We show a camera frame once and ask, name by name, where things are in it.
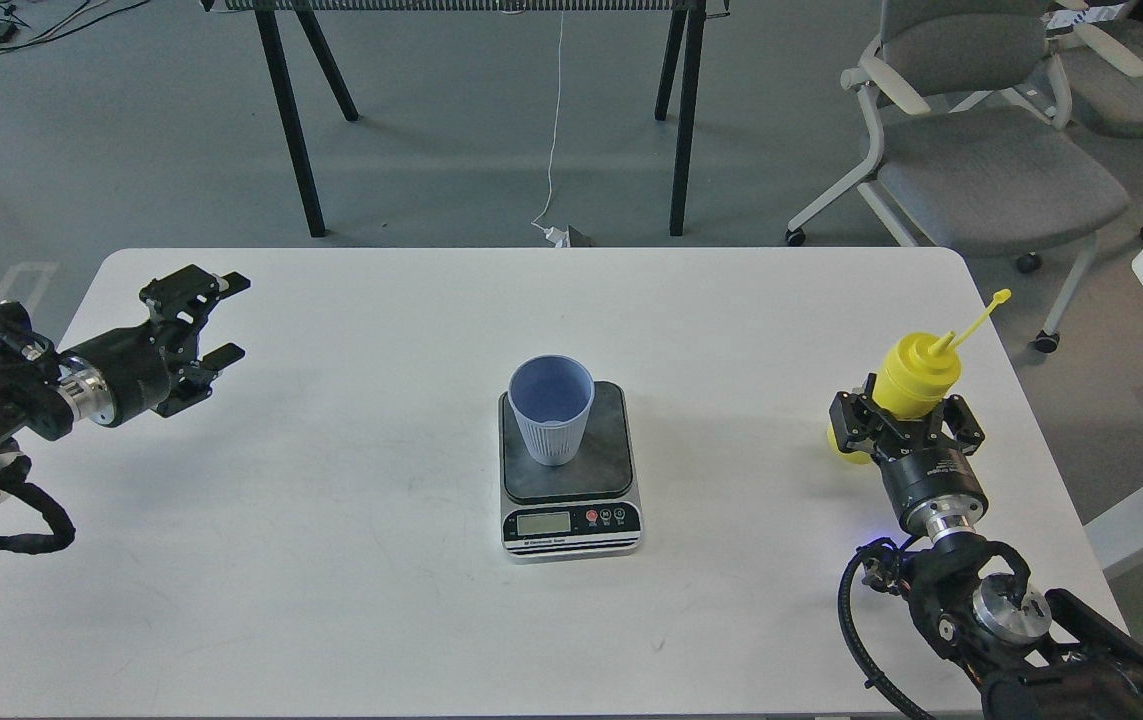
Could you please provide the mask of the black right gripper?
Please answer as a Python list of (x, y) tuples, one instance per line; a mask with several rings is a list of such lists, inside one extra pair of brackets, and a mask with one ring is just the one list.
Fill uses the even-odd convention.
[(863, 387), (840, 391), (830, 405), (833, 451), (847, 462), (874, 462), (909, 536), (951, 536), (973, 531), (986, 515), (988, 497), (969, 456), (984, 432), (961, 395), (946, 395), (932, 411), (932, 425), (910, 421), (905, 434), (897, 419), (877, 403), (877, 375)]

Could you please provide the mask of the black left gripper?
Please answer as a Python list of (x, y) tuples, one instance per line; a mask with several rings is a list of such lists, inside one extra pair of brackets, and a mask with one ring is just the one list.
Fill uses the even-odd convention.
[(251, 287), (247, 277), (187, 265), (138, 293), (149, 323), (99, 334), (59, 354), (59, 393), (75, 419), (119, 427), (146, 410), (163, 418), (213, 395), (213, 383), (246, 355), (225, 343), (199, 357), (199, 334), (219, 301)]

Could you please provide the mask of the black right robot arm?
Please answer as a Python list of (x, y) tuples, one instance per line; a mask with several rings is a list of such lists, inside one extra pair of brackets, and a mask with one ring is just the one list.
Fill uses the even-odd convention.
[[(865, 685), (901, 714), (928, 717), (856, 632), (854, 579), (906, 602), (924, 641), (978, 689), (988, 719), (1143, 719), (1142, 643), (1065, 589), (1038, 591), (1015, 547), (975, 530), (988, 498), (969, 456), (983, 432), (964, 397), (897, 419), (874, 389), (869, 375), (830, 407), (837, 451), (871, 457), (908, 536), (863, 544), (839, 582), (837, 618)], [(932, 546), (911, 547), (919, 538)]]

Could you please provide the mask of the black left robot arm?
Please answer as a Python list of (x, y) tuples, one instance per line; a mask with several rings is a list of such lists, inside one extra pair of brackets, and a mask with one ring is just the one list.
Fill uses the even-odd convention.
[(54, 553), (75, 538), (67, 511), (27, 479), (32, 462), (15, 433), (49, 441), (79, 419), (119, 427), (141, 413), (173, 416), (209, 398), (213, 382), (245, 355), (227, 343), (201, 355), (201, 329), (219, 301), (246, 291), (239, 273), (187, 265), (146, 283), (146, 322), (59, 351), (17, 301), (0, 304), (0, 551)]

